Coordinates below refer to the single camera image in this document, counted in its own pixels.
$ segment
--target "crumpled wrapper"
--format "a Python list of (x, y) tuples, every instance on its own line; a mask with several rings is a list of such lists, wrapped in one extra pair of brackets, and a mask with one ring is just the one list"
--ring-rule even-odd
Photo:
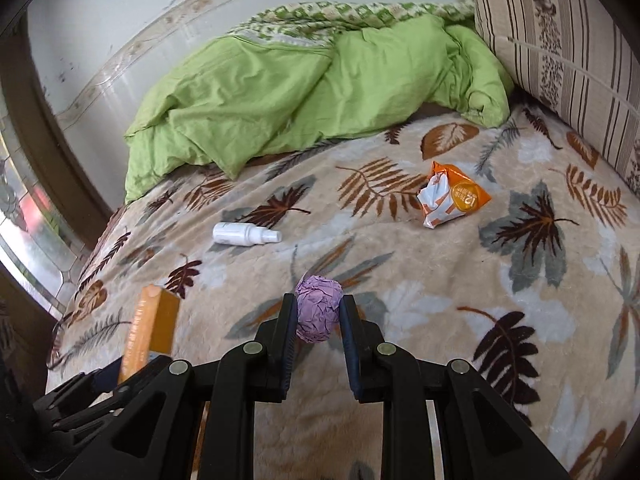
[(340, 283), (322, 276), (303, 277), (296, 285), (295, 293), (298, 298), (298, 337), (307, 343), (329, 339), (339, 324)]
[(429, 183), (418, 193), (424, 226), (431, 229), (473, 213), (489, 202), (489, 194), (453, 164), (433, 162)]

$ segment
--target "green patterned blanket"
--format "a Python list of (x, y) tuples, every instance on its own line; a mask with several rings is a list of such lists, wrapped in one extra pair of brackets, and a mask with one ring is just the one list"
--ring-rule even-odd
[(468, 27), (474, 6), (316, 2), (252, 17), (146, 95), (126, 133), (127, 201), (182, 164), (237, 178), (254, 156), (370, 135), (425, 101), (501, 124), (513, 84)]

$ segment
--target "orange snack package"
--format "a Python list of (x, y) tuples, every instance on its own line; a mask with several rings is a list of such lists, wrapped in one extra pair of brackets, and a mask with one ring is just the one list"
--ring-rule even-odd
[(453, 164), (434, 162), (429, 183), (418, 193), (418, 200), (424, 211), (424, 226), (433, 229), (480, 209), (491, 197)]
[(125, 346), (118, 384), (142, 370), (159, 354), (171, 355), (180, 298), (161, 286), (142, 289)]

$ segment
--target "white wall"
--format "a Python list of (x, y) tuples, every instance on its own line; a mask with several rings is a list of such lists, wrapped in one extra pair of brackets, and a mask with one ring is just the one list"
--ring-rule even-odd
[[(122, 134), (148, 88), (191, 50), (253, 13), (314, 0), (207, 0), (210, 8), (196, 11), (198, 1), (204, 0), (34, 0), (29, 6), (33, 59), (47, 101), (112, 208), (124, 198)], [(182, 20), (180, 26), (163, 25), (168, 16)]]

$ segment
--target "screw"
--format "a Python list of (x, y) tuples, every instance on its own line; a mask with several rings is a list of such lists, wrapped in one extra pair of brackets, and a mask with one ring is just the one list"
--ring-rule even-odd
[(173, 375), (181, 375), (189, 369), (187, 361), (174, 361), (169, 365), (169, 373)]
[(396, 345), (393, 343), (380, 343), (378, 345), (378, 353), (382, 355), (393, 355), (396, 353)]
[(471, 366), (464, 359), (455, 359), (451, 362), (451, 369), (457, 374), (466, 374)]
[(242, 347), (245, 354), (254, 355), (262, 352), (262, 345), (257, 341), (249, 341)]

